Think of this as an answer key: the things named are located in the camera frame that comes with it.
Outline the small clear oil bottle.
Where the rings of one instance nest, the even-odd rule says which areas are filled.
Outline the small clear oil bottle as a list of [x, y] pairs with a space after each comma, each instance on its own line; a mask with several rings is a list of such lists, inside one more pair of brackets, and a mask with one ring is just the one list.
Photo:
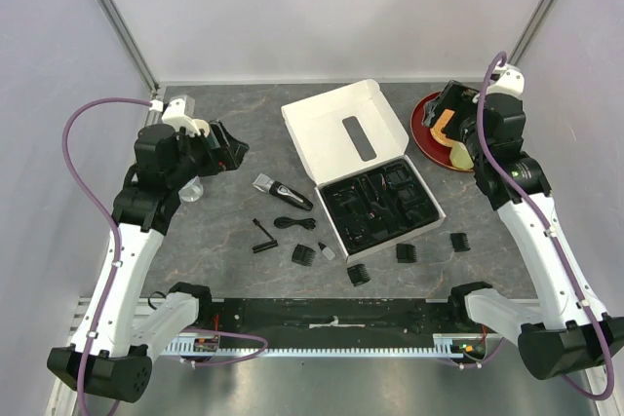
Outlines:
[[318, 247], [319, 250], [321, 251], [321, 253], [328, 259], [328, 260], [333, 260], [335, 259], [335, 253], [324, 243], [322, 242], [318, 242]]

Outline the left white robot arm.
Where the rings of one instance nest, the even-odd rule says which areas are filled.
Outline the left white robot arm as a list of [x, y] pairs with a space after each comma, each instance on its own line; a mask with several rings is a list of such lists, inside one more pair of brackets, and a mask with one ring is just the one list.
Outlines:
[[141, 129], [136, 161], [109, 213], [111, 239], [91, 304], [66, 347], [53, 348], [48, 369], [71, 390], [137, 401], [154, 361], [186, 328], [214, 320], [208, 287], [178, 283], [141, 324], [135, 312], [146, 274], [181, 205], [182, 188], [240, 167], [248, 144], [219, 121], [197, 135], [167, 124]]

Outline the silver black hair clipper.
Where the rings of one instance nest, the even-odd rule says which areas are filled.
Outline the silver black hair clipper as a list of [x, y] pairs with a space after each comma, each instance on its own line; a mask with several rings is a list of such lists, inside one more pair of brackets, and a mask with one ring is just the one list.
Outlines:
[[288, 205], [311, 211], [313, 203], [302, 194], [294, 191], [280, 181], [274, 180], [261, 173], [253, 182], [253, 187], [262, 193], [269, 194]]

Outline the white cardboard box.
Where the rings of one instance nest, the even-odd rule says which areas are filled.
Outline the white cardboard box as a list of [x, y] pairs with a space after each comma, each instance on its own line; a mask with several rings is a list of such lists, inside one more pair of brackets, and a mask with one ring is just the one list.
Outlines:
[[[360, 261], [396, 245], [377, 247], [370, 254], [357, 255], [349, 260], [319, 194], [319, 189], [328, 183], [397, 158], [409, 158], [409, 136], [379, 84], [368, 79], [307, 97], [284, 105], [282, 116], [298, 157], [315, 184], [315, 193], [337, 237], [345, 261]], [[410, 239], [400, 238], [397, 244], [430, 230]]]

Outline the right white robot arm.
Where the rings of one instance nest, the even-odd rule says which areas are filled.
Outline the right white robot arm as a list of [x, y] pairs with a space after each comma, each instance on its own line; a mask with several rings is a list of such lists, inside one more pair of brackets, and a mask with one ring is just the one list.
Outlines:
[[482, 324], [517, 346], [529, 373], [546, 380], [604, 365], [623, 347], [623, 320], [613, 317], [584, 278], [566, 241], [548, 180], [523, 149], [526, 115], [520, 93], [477, 90], [449, 81], [423, 106], [422, 124], [448, 115], [444, 135], [466, 146], [478, 188], [511, 233], [539, 299], [534, 312], [476, 282], [452, 289], [448, 324], [465, 332]]

